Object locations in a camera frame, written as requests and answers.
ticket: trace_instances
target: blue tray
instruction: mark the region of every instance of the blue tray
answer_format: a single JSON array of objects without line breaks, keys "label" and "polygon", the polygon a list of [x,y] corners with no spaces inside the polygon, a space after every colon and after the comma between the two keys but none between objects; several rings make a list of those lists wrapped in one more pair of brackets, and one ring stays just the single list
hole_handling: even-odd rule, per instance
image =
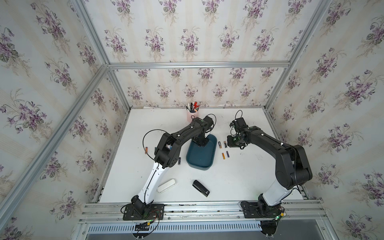
[{"label": "blue tray", "polygon": [[187,163],[200,170],[209,169],[215,157],[217,138],[210,134],[207,136],[209,142],[205,147],[199,147],[194,141],[191,141],[187,152]]}]

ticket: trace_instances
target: vent grille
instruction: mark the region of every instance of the vent grille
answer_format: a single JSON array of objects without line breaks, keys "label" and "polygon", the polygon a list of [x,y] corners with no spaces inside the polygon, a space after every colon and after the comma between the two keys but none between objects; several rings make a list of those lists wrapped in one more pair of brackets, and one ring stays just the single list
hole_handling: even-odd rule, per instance
[{"label": "vent grille", "polygon": [[[88,233],[133,233],[135,223],[94,223],[91,224]],[[150,225],[150,232],[157,223]],[[261,231],[260,221],[228,221],[228,222],[161,222],[154,233],[177,233],[177,232],[238,232],[238,231]]]}]

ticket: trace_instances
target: black cable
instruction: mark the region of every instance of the black cable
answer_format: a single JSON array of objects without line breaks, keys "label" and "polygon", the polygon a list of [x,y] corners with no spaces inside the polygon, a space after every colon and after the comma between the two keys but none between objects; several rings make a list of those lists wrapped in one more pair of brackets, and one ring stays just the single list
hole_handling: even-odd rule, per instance
[{"label": "black cable", "polygon": [[237,114],[238,114],[240,111],[241,111],[241,110],[237,111],[237,113],[235,114],[235,119],[236,119]]}]

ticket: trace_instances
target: wall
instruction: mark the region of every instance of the wall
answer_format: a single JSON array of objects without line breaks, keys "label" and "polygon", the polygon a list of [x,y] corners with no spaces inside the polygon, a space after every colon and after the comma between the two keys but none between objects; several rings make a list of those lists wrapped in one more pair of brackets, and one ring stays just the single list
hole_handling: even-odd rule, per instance
[{"label": "wall", "polygon": [[[0,200],[100,67],[70,1],[0,2]],[[1,239],[68,239],[124,118],[104,79]]]},{"label": "wall", "polygon": [[[85,5],[110,62],[282,61],[290,58],[318,2],[95,0]],[[135,107],[189,101],[247,106],[265,104],[282,70],[136,69],[117,76]]]},{"label": "wall", "polygon": [[383,239],[384,2],[334,1],[271,114],[340,239]]}]

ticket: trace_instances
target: pink cup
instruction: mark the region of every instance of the pink cup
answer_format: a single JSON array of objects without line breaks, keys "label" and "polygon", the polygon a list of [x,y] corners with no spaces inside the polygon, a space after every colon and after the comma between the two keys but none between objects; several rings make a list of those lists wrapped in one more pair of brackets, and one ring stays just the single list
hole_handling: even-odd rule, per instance
[{"label": "pink cup", "polygon": [[197,117],[199,117],[199,111],[191,113],[190,111],[187,110],[187,121],[189,123],[192,122],[192,119],[197,118]]}]

